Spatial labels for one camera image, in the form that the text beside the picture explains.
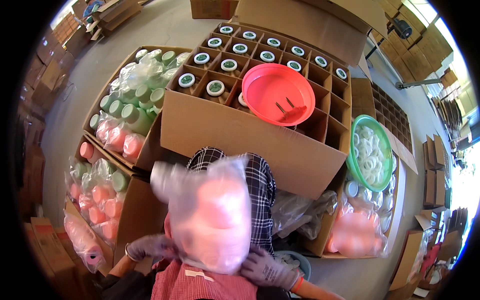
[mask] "green plastic container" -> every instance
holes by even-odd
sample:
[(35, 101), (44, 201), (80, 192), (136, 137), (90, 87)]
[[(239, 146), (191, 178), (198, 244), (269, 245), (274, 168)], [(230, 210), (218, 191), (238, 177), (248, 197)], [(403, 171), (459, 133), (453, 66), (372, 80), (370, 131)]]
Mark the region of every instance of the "green plastic container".
[[(357, 126), (367, 126), (368, 128), (372, 129), (380, 139), (380, 147), (382, 149), (382, 153), (385, 158), (385, 161), (383, 162), (384, 178), (382, 183), (370, 185), (367, 183), (367, 181), (365, 181), (365, 179), (363, 178), (360, 172), (357, 159), (353, 154), (354, 153), (353, 134), (355, 133), (355, 128)], [(390, 182), (390, 178), (392, 177), (392, 170), (393, 170), (392, 147), (390, 146), (390, 142), (388, 141), (387, 134), (385, 133), (380, 123), (368, 115), (359, 115), (353, 121), (351, 133), (350, 133), (350, 153), (348, 154), (348, 157), (347, 157), (347, 167), (350, 173), (352, 174), (353, 178), (359, 183), (363, 184), (367, 189), (369, 189), (372, 192), (383, 191), (387, 187), (388, 183)]]

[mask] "woman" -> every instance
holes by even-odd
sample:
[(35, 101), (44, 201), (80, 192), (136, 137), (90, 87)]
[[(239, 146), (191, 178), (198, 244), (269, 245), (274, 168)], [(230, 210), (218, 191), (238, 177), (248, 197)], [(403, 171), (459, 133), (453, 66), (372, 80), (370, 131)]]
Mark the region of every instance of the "woman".
[[(206, 147), (195, 153), (187, 168), (207, 170), (209, 164), (225, 157), (223, 151)], [(165, 218), (165, 235), (140, 238), (125, 247), (125, 256), (103, 282), (106, 299), (290, 299), (286, 291), (312, 299), (342, 297), (326, 292), (299, 278), (276, 262), (272, 247), (273, 221), (270, 209), (275, 199), (275, 180), (267, 162), (249, 154), (245, 168), (252, 201), (252, 236), (250, 254), (242, 265), (241, 276), (216, 274), (183, 264), (171, 240), (169, 215)], [(147, 276), (135, 272), (137, 262), (145, 257), (163, 257)]]

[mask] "hand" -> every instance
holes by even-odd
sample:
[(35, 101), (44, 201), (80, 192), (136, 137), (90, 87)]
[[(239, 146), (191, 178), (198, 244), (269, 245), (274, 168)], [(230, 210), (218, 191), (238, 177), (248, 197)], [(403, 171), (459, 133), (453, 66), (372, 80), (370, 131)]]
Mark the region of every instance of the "hand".
[(135, 261), (145, 257), (163, 257), (166, 259), (178, 258), (178, 248), (173, 240), (163, 234), (147, 235), (125, 247), (127, 255)]
[(241, 274), (260, 287), (279, 287), (291, 290), (299, 273), (287, 270), (276, 262), (264, 249), (256, 245), (250, 246), (250, 253), (242, 263)]

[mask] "bracelet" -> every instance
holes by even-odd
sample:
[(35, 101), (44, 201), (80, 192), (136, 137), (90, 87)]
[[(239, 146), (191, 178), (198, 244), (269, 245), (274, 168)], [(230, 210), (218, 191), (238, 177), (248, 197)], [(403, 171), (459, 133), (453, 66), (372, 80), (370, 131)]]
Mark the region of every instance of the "bracelet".
[(125, 245), (125, 255), (126, 255), (128, 258), (130, 258), (131, 260), (133, 260), (134, 262), (139, 263), (139, 262), (140, 262), (139, 260), (133, 259), (133, 258), (130, 256), (130, 254), (128, 254), (128, 251), (127, 251), (127, 246), (128, 246), (128, 244), (130, 244), (130, 243), (127, 243), (127, 244)]
[(303, 282), (303, 277), (301, 277), (300, 283), (299, 283), (299, 285), (297, 286), (297, 288), (296, 288), (295, 290), (291, 291), (291, 292), (295, 294), (295, 293), (299, 290), (302, 282)]

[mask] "black and white plaid fabric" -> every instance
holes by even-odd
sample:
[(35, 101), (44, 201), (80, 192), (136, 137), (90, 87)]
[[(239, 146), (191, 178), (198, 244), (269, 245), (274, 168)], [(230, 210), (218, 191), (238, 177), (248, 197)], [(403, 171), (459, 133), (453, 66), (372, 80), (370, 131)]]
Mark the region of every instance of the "black and white plaid fabric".
[[(248, 192), (252, 201), (252, 237), (251, 244), (259, 245), (273, 255), (271, 208), (275, 200), (275, 179), (268, 163), (255, 153), (246, 153), (249, 161), (245, 168)], [(208, 165), (225, 157), (225, 153), (213, 147), (197, 151), (187, 164), (192, 171), (206, 171)]]

